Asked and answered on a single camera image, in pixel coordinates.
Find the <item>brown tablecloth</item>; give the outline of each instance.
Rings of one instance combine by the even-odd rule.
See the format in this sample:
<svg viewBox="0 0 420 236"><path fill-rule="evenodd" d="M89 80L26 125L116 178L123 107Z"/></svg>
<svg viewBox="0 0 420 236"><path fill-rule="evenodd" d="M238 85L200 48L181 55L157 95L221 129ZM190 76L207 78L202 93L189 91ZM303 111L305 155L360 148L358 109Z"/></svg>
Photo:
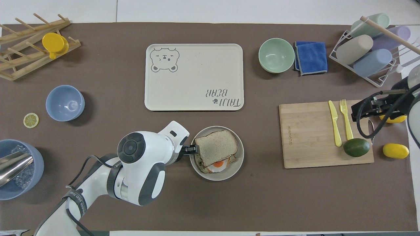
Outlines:
<svg viewBox="0 0 420 236"><path fill-rule="evenodd" d="M61 31L82 47L15 82L0 80L0 139L35 146L44 175L26 194L0 201L0 229L36 228L67 192L65 185L89 155L116 152L133 131L158 132L170 121L190 132L218 125L236 132L245 148L232 178L200 177L188 158L167 167L160 196L138 207L100 197L81 222L92 230L159 231L416 231L410 160L382 154L389 142L408 145L405 124L385 127L374 140L372 164L284 168L278 105L363 99L379 91L338 63L328 73L270 74L258 62L267 39L326 42L330 53L349 26L275 24L72 24ZM244 51L245 102L236 112L152 112L144 106L145 50L154 43L237 43ZM399 79L390 76L383 89ZM85 97L74 121L57 122L45 110L48 93L70 84ZM185 92L193 87L186 87ZM25 114L40 122L28 129Z"/></svg>

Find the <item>plastic knife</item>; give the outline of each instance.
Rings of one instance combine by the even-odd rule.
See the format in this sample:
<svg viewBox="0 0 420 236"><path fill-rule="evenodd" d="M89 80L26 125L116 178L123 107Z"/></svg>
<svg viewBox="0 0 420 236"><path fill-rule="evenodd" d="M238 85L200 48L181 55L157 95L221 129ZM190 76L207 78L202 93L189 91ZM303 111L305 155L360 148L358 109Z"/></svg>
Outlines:
<svg viewBox="0 0 420 236"><path fill-rule="evenodd" d="M334 107L334 104L331 100L328 101L328 105L330 106L331 118L333 119L334 140L336 142L336 146L341 147L341 145L343 143L341 142L340 132L339 132L339 128L337 126L337 119L339 118L339 116L338 116L337 110Z"/></svg>

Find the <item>cutting board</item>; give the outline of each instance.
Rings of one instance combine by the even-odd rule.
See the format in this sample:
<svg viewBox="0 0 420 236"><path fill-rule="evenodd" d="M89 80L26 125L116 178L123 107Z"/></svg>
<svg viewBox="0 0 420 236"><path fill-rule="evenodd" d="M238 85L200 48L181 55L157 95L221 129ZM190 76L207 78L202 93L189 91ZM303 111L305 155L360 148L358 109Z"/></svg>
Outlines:
<svg viewBox="0 0 420 236"><path fill-rule="evenodd" d="M362 138L351 120L351 106L359 100L347 101L348 116L353 137ZM337 126L343 144L347 141L344 115L340 112L340 101L333 102L338 113ZM280 130L283 144L285 168L305 168L332 165L373 163L372 148L361 157L351 157L343 147L334 142L334 130L328 102L282 104L279 106ZM368 119L360 122L368 133Z"/></svg>
<svg viewBox="0 0 420 236"><path fill-rule="evenodd" d="M150 45L144 104L153 111L239 110L243 70L237 44Z"/></svg>

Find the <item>plate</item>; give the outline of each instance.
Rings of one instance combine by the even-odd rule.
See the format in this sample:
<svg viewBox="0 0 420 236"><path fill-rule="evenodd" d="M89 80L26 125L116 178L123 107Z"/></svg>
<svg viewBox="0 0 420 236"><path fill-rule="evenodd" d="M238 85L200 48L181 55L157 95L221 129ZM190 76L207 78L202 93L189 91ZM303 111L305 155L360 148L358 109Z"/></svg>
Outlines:
<svg viewBox="0 0 420 236"><path fill-rule="evenodd" d="M239 110L243 70L237 44L152 44L146 50L144 105L152 111Z"/></svg>
<svg viewBox="0 0 420 236"><path fill-rule="evenodd" d="M236 143L238 144L238 150L234 155L238 159L236 162L234 162L232 164L229 164L229 166L221 172L204 174L203 172L200 171L197 164L195 163L194 155L190 155L190 157L189 157L189 160L191 161L191 165L194 168L194 170L201 177L203 177L205 179L208 179L208 180L212 180L212 181L226 180L226 179L234 176L238 172L238 170L241 168L242 163L244 162L244 146L242 144L241 139L238 137L238 135L235 132L233 132L232 130L230 130L226 127L210 126L210 127L207 127L205 129L203 129L202 131L198 132L198 134L194 137L194 139L192 140L192 143L191 143L191 144L195 144L195 139L196 138L204 137L204 136L207 136L207 135L209 135L213 132L222 131L222 130L227 130L227 131L231 132L236 139Z"/></svg>

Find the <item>fried egg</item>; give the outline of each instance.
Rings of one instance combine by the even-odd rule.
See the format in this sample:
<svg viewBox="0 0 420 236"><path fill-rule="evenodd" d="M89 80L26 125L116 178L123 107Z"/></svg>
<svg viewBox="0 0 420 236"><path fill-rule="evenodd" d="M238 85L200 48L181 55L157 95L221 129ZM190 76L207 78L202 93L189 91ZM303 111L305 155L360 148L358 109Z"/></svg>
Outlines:
<svg viewBox="0 0 420 236"><path fill-rule="evenodd" d="M217 173L217 172L221 172L222 170L226 169L228 164L229 164L229 158L224 159L224 160L219 161L219 162L216 162L213 165L208 166L207 169L211 173Z"/></svg>

